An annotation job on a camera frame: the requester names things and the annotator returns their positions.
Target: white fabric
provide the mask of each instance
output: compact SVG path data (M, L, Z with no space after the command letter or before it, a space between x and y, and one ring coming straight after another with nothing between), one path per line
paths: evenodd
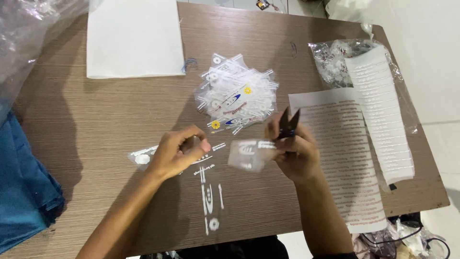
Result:
M91 0L88 78L185 75L176 0Z

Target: left hand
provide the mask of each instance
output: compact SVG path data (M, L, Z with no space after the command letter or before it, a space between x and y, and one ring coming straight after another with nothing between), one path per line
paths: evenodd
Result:
M184 154L180 146L193 136L200 138L201 143ZM211 150L211 145L207 141L206 134L195 125L180 131L167 132L161 138L152 162L145 172L147 175L164 181L187 169L209 150Z

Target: yellow flower logo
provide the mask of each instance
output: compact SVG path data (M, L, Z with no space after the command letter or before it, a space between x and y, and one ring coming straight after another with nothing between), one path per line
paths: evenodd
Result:
M220 123L217 120L215 120L211 123L211 127L217 130L218 128L220 128Z

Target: hand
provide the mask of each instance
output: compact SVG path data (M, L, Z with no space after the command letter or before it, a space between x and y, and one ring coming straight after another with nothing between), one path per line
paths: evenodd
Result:
M193 136L200 138L200 145L196 145L187 151L180 150L181 145L189 142L188 140ZM208 153L209 150L211 150L211 145L206 139L206 134L195 125L180 131L165 133L153 155L152 162L146 170L146 174L164 181L187 169L193 162Z
M294 183L303 183L309 177L321 173L321 155L316 140L300 123L295 136L277 140L280 133L281 113L275 114L265 128L265 137L276 143L278 155L274 160L281 171Z

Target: right hand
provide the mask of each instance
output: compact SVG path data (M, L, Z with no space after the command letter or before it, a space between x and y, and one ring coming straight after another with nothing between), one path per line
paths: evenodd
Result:
M322 174L321 155L316 140L300 123L294 137L277 140L281 115L275 114L265 128L265 137L275 141L279 151L274 160L281 171L294 183L304 183L311 176Z

